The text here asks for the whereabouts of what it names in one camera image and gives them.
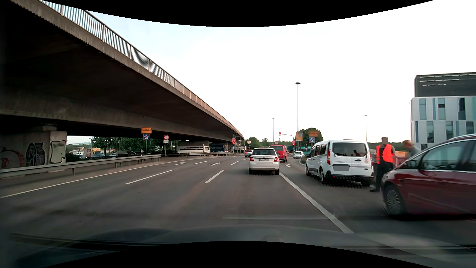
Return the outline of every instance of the taillight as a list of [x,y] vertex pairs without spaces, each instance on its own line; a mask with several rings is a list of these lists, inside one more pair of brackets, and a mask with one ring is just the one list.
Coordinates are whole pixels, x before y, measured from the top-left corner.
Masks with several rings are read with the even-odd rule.
[[330,150],[327,149],[327,164],[330,165]]

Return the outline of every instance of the overpass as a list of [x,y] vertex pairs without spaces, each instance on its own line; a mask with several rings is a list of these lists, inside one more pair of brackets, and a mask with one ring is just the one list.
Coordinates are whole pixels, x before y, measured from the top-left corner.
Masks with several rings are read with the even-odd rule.
[[21,135],[31,131],[54,131],[55,140],[66,133],[141,137],[142,127],[152,128],[151,138],[171,140],[241,135],[89,12],[40,0],[0,2],[0,147],[11,146],[6,136],[30,144]]

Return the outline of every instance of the dark red car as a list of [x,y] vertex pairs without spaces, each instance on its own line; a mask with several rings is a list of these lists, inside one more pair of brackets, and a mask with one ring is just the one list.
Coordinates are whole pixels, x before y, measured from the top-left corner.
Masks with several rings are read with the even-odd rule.
[[476,214],[476,134],[442,142],[382,178],[390,216]]
[[288,161],[288,149],[284,145],[271,145],[270,148],[273,148],[278,154],[278,158],[283,160],[283,162]]

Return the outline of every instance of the building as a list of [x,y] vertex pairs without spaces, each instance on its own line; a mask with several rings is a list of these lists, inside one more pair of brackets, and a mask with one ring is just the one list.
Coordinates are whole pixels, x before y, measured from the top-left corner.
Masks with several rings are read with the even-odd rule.
[[474,133],[476,72],[418,75],[410,109],[411,138],[422,150]]

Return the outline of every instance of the dark building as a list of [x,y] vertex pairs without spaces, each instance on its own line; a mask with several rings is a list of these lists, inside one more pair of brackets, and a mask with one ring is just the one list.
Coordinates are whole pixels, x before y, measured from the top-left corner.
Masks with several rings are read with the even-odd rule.
[[476,72],[417,75],[415,97],[474,96]]

